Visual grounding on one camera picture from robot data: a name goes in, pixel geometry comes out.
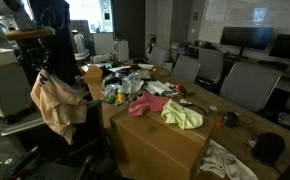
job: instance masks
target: bottle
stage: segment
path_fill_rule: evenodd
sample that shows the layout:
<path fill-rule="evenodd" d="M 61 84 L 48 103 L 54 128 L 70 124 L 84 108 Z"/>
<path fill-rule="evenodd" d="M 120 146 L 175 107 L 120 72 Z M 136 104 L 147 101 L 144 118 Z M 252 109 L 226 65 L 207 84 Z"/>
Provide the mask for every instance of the bottle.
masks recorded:
<path fill-rule="evenodd" d="M 119 81 L 119 87 L 118 87 L 118 102 L 123 102 L 125 100 L 125 90 L 123 87 L 122 81 Z"/>

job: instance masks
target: clothing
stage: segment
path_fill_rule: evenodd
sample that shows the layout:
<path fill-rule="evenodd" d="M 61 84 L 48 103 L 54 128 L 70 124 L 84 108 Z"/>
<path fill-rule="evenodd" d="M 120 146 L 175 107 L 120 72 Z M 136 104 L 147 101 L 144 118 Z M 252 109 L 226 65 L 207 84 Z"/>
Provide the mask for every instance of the clothing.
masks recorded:
<path fill-rule="evenodd" d="M 69 85 L 42 69 L 31 92 L 32 100 L 41 110 L 45 123 L 72 144 L 73 123 L 86 120 L 86 101 Z"/>
<path fill-rule="evenodd" d="M 130 116 L 143 116 L 144 112 L 158 112 L 163 110 L 163 106 L 169 101 L 169 98 L 154 96 L 146 91 L 142 92 L 142 97 L 133 101 L 129 106 Z"/>
<path fill-rule="evenodd" d="M 223 146 L 210 140 L 203 158 L 203 171 L 211 171 L 224 178 L 227 175 L 233 180 L 257 180 L 257 176 L 245 164 L 228 152 Z"/>
<path fill-rule="evenodd" d="M 165 104 L 162 116 L 166 116 L 165 123 L 177 123 L 182 129 L 194 129 L 203 124 L 203 116 L 201 114 L 185 108 L 172 100 Z"/>

